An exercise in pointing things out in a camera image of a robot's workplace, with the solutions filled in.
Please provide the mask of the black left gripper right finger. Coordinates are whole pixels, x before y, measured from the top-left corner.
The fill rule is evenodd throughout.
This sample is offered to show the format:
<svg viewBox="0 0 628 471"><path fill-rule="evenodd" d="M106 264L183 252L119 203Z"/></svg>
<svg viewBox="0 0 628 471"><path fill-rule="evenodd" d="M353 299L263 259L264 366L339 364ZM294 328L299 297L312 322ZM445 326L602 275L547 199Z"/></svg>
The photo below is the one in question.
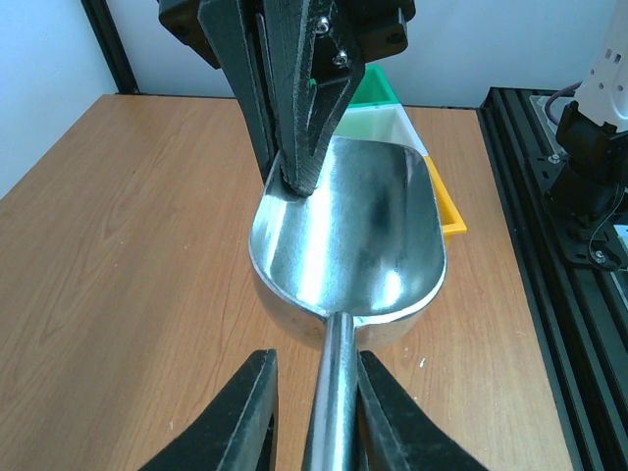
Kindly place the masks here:
<svg viewBox="0 0 628 471"><path fill-rule="evenodd" d="M357 363L357 470L483 470L371 351Z"/></svg>

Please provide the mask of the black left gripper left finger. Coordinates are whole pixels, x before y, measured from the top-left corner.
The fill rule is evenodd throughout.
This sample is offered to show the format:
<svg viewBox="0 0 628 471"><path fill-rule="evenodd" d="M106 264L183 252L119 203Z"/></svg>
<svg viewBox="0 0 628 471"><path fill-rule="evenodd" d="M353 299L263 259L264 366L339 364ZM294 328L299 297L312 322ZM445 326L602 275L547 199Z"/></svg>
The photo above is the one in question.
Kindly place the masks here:
<svg viewBox="0 0 628 471"><path fill-rule="evenodd" d="M253 351L200 415L143 470L274 470L278 357Z"/></svg>

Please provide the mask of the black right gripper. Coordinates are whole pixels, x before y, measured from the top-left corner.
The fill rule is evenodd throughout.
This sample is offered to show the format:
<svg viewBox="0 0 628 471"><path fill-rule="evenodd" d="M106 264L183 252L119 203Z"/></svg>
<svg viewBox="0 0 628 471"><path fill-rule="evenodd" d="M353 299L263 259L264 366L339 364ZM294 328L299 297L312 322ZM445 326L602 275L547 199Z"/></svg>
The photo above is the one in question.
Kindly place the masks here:
<svg viewBox="0 0 628 471"><path fill-rule="evenodd" d="M263 180L277 118L284 180L307 197L365 65L407 48L416 11L412 1L162 1L158 19L223 73Z"/></svg>

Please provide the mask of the silver metal scoop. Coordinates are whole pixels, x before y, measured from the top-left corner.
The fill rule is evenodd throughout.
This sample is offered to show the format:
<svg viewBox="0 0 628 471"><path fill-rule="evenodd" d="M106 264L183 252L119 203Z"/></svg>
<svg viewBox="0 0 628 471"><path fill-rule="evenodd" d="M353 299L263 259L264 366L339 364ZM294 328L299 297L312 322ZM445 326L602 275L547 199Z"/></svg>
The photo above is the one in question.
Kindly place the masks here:
<svg viewBox="0 0 628 471"><path fill-rule="evenodd" d="M424 156L336 136L307 197L274 165L248 248L266 312L321 352L302 466L348 470L359 352L401 338L445 281L445 239Z"/></svg>

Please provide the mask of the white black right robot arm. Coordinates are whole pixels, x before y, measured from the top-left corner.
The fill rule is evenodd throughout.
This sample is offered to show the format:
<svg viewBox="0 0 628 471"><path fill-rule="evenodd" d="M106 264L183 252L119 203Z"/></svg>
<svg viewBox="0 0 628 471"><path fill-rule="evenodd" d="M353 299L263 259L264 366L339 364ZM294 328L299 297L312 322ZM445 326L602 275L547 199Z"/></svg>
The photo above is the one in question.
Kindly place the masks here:
<svg viewBox="0 0 628 471"><path fill-rule="evenodd" d="M163 1L160 24L224 72L245 118L262 176L278 166L288 187L313 193L333 132L368 63L404 51L411 1ZM566 230L590 229L590 263L620 261L600 232L627 186L627 5L618 2L601 53L553 116L567 162L549 190Z"/></svg>

